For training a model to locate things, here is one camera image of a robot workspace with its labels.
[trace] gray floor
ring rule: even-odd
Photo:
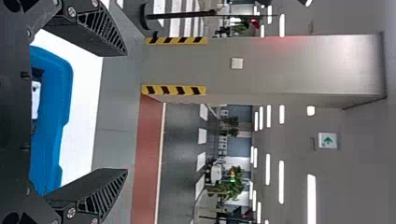
[[[129,169],[127,182],[106,219],[106,223],[119,224],[131,222],[141,81],[139,66],[144,38],[113,3],[110,13],[119,26],[129,56],[104,59],[92,169]]]
[[[199,105],[168,104],[163,139],[159,224],[184,224],[193,220],[195,184],[204,174],[196,172],[197,156],[214,154],[216,121],[199,117]],[[198,129],[207,129],[207,143],[198,145]]]

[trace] blue object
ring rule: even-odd
[[[69,121],[73,69],[62,58],[37,47],[30,47],[32,67],[43,69],[36,134],[32,136],[29,178],[40,195],[61,186],[59,165],[64,125]]]

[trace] white panel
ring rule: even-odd
[[[195,184],[195,201],[198,199],[202,190],[204,190],[204,187],[205,187],[205,175],[203,175]]]
[[[307,177],[307,224],[317,224],[317,178]]]
[[[312,2],[313,2],[313,0],[307,0],[306,3],[305,3],[305,6],[306,7],[311,6]]]
[[[200,26],[199,36],[204,36],[204,32],[205,32],[204,19],[201,18],[200,21],[201,21],[201,26]]]
[[[109,9],[110,0],[100,0],[100,1],[103,3],[103,5],[105,5],[105,7],[106,7],[107,9]]]
[[[272,9],[272,6],[269,6],[269,7],[267,8],[267,15],[270,15],[269,17],[267,17],[267,22],[268,22],[268,24],[271,24],[271,23],[272,23],[272,19],[273,19],[273,17],[271,16],[272,13],[273,13],[272,10],[273,10],[273,9]]]
[[[154,0],[153,4],[153,12],[154,14],[163,14],[165,13],[165,5],[166,5],[166,0]],[[158,20],[161,26],[163,26],[163,19]]]
[[[207,113],[208,113],[208,109],[206,105],[200,104],[199,117],[207,121]]]
[[[248,157],[226,157],[225,169],[230,169],[232,166],[241,166],[245,171],[250,171],[250,158]]]
[[[260,114],[259,114],[259,128],[260,130],[262,130],[263,126],[264,126],[264,107],[260,106],[260,110],[259,110]]]
[[[198,131],[198,144],[205,144],[207,137],[207,130],[206,129],[199,129]]]
[[[198,0],[194,0],[195,2],[195,9],[194,11],[199,11],[199,3]],[[198,36],[199,35],[199,17],[194,18],[194,35],[193,36]]]
[[[172,12],[181,11],[181,0],[172,0]],[[180,36],[180,19],[171,19],[171,25],[169,30],[170,37]]]
[[[206,164],[206,153],[203,152],[197,157],[197,172],[200,171]]]
[[[231,68],[232,69],[243,69],[244,59],[243,58],[231,58]]]
[[[123,0],[117,0],[117,5],[119,5],[120,8],[123,8]]]
[[[314,106],[309,105],[306,107],[306,115],[307,116],[314,116],[316,114],[316,109]]]
[[[192,11],[193,0],[186,0],[186,12]],[[184,22],[184,36],[191,36],[192,18],[186,18]]]
[[[62,185],[65,185],[86,175],[92,168],[103,58],[45,30],[36,34],[32,45],[58,55],[73,67],[70,119],[64,126],[59,161],[63,169]]]

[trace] hazard tape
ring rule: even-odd
[[[147,37],[148,45],[205,45],[207,37]]]
[[[205,86],[142,85],[145,95],[206,95]]]

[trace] fluorescent light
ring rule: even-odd
[[[305,3],[305,6],[306,6],[306,7],[311,6],[312,1],[313,1],[313,0],[307,0],[306,3]]]
[[[285,123],[285,106],[280,105],[279,106],[279,124],[284,124]]]
[[[257,223],[258,224],[262,223],[262,203],[261,202],[257,203]]]
[[[283,204],[285,202],[285,162],[279,162],[279,203]]]
[[[257,148],[255,147],[254,148],[254,162],[253,162],[254,168],[257,168],[257,153],[258,153],[258,151],[257,151]]]
[[[265,155],[265,185],[270,185],[271,181],[271,155]]]
[[[253,200],[253,181],[250,180],[250,184],[248,187],[248,198]]]
[[[262,126],[264,125],[264,107],[260,106],[260,115],[259,115],[259,127],[262,130]]]
[[[269,6],[267,8],[267,15],[268,15],[267,22],[268,22],[268,24],[271,24],[272,23],[272,6]]]
[[[250,147],[250,163],[254,162],[254,147]]]
[[[253,190],[253,212],[256,212],[256,200],[257,200],[257,191]]]
[[[254,131],[257,132],[259,130],[259,112],[254,113]]]
[[[280,15],[279,18],[279,36],[285,37],[285,14]]]
[[[316,110],[316,109],[315,109],[314,106],[312,106],[312,105],[307,106],[307,107],[306,107],[306,115],[307,115],[307,116],[314,116],[315,113],[316,113],[315,110]]]
[[[271,106],[267,106],[267,128],[271,128]]]
[[[262,25],[260,27],[260,37],[265,37],[265,26],[264,25]]]
[[[307,224],[317,224],[317,178],[307,178]]]

